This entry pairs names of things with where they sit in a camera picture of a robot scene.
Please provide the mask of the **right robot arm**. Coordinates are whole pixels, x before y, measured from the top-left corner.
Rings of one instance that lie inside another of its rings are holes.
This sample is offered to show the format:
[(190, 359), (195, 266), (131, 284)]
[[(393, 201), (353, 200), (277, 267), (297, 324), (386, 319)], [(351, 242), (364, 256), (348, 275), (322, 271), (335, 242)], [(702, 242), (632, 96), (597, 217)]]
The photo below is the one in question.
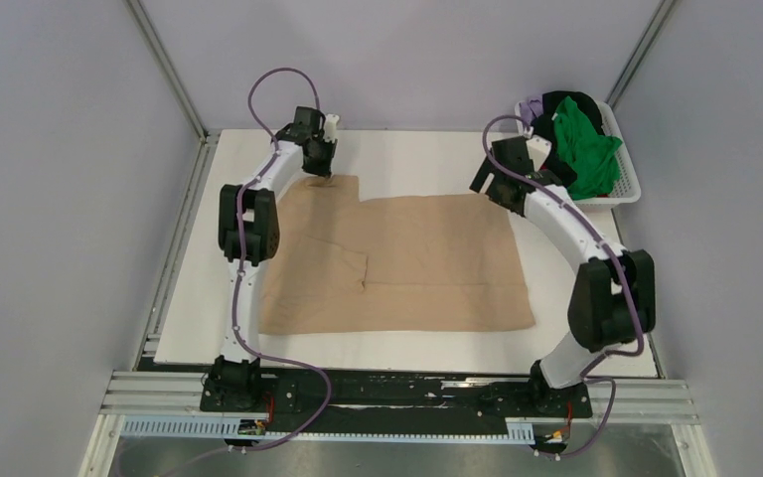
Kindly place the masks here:
[(485, 159), (470, 188), (536, 226), (574, 273), (568, 332), (531, 368), (528, 401), (553, 414), (584, 388), (611, 356), (642, 355), (656, 324), (655, 271), (650, 255), (607, 238), (570, 198), (560, 179), (538, 171), (528, 139), (485, 141)]

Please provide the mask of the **beige t shirt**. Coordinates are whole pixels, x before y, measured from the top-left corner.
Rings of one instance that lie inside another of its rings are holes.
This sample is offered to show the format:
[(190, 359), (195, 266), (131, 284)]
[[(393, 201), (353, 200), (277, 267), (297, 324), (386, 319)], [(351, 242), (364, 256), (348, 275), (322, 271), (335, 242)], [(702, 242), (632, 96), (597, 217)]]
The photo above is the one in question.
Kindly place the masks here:
[(267, 335), (502, 332), (535, 318), (507, 212), (474, 194), (361, 200), (355, 176), (295, 182), (260, 293)]

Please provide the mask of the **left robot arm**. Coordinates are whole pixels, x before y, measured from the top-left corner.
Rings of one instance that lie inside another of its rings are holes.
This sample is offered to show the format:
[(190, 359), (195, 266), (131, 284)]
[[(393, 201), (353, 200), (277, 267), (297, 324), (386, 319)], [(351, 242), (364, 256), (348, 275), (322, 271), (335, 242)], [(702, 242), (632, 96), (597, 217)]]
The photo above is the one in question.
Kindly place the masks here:
[(260, 350), (260, 293), (280, 246), (277, 198), (303, 172), (329, 178), (338, 144), (337, 114), (299, 106), (286, 126), (271, 132), (269, 151), (255, 172), (219, 193), (218, 245), (229, 266), (225, 340), (208, 371), (201, 409), (252, 412), (264, 402)]

